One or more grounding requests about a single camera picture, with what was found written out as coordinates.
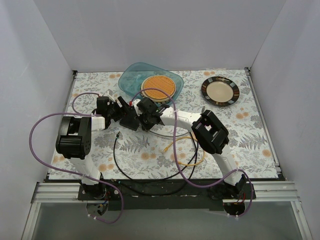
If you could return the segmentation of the black network switch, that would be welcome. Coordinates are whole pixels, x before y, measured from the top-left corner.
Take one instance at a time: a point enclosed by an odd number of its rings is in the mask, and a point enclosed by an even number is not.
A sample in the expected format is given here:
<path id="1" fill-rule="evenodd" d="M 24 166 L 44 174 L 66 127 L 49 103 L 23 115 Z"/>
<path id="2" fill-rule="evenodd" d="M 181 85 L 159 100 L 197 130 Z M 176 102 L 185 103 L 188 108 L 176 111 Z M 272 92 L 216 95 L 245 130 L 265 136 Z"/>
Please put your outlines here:
<path id="1" fill-rule="evenodd" d="M 138 119 L 136 111 L 132 110 L 128 112 L 126 115 L 124 115 L 122 119 L 119 121 L 119 125 L 124 128 L 137 131 L 140 126 L 140 121 Z"/>

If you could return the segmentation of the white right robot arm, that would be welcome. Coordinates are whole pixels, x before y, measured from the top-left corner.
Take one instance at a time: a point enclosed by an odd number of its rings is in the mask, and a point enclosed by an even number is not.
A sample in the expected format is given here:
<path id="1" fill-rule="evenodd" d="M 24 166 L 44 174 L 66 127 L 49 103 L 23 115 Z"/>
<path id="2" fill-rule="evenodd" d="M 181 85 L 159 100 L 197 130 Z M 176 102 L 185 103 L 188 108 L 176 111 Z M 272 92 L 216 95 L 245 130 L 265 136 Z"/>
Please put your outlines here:
<path id="1" fill-rule="evenodd" d="M 247 182 L 246 174 L 243 170 L 238 169 L 235 160 L 231 156 L 227 128 L 211 110 L 205 110 L 202 113 L 181 111 L 177 110 L 175 103 L 172 106 L 158 106 L 147 97 L 141 100 L 134 100 L 130 105 L 134 107 L 141 125 L 146 130 L 151 129 L 154 125 L 174 127 L 173 154 L 175 164 L 179 174 L 189 185 L 205 189 L 224 182 L 227 195 L 230 198 L 237 199 L 243 195 Z M 220 180 L 207 185 L 198 185 L 184 176 L 177 159 L 177 128 L 193 132 L 200 147 L 213 156 L 222 173 Z"/>

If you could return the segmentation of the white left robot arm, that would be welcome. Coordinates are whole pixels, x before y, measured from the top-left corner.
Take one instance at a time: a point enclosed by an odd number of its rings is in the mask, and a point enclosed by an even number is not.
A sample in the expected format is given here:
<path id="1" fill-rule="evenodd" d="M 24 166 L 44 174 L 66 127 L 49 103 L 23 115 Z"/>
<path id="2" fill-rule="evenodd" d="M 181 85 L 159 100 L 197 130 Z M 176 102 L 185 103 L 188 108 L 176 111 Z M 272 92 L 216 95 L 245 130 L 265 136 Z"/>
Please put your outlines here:
<path id="1" fill-rule="evenodd" d="M 84 177 L 82 183 L 90 186 L 89 194 L 95 200 L 103 199 L 107 191 L 103 184 L 97 182 L 102 179 L 102 173 L 90 154 L 92 132 L 106 130 L 111 121 L 122 120 L 131 110 L 131 105 L 122 97 L 112 99 L 100 96 L 91 115 L 62 117 L 55 144 L 56 151 L 68 159 L 75 166 L 76 172 Z"/>

